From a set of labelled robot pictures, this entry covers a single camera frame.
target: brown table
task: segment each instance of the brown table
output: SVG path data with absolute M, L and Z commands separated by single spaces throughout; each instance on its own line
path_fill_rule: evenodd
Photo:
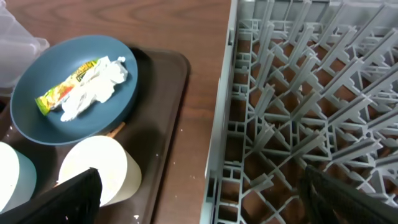
M 84 34 L 176 50 L 191 64 L 154 223 L 198 223 L 230 1 L 12 0 L 7 8 L 51 45 Z

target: blue bowl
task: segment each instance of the blue bowl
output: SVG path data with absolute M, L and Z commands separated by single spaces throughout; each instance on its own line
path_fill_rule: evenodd
M 129 74 L 105 103 L 94 102 L 72 121 L 61 122 L 61 108 L 44 116 L 35 98 L 63 82 L 89 60 L 122 56 Z M 87 35 L 57 44 L 45 51 L 23 74 L 11 98 L 11 118 L 28 139 L 46 145 L 64 145 L 115 128 L 132 108 L 137 88 L 137 61 L 122 42 L 103 35 Z

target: snack wrapper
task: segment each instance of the snack wrapper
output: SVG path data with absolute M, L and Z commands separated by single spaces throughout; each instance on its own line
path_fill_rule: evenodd
M 84 63 L 75 72 L 73 72 L 64 82 L 56 85 L 47 91 L 43 96 L 35 99 L 39 110 L 43 115 L 47 115 L 50 110 L 54 110 L 68 97 L 70 91 L 78 86 L 85 76 L 86 72 L 97 64 L 98 60 L 92 60 Z

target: wood grain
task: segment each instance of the wood grain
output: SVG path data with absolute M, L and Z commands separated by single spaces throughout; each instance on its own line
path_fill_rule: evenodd
M 126 44 L 176 50 L 191 63 L 154 223 L 198 223 L 230 1 L 12 0 L 7 8 L 51 45 L 104 34 Z

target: candy wrapper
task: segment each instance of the candy wrapper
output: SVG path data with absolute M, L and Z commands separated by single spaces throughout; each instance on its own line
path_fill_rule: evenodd
M 51 88 L 43 96 L 36 98 L 35 101 L 42 114 L 47 115 L 50 110 L 54 110 L 62 104 L 68 98 L 67 96 L 73 88 L 80 84 L 86 72 L 97 64 L 97 61 L 98 60 L 92 60 L 84 63 L 64 82 Z

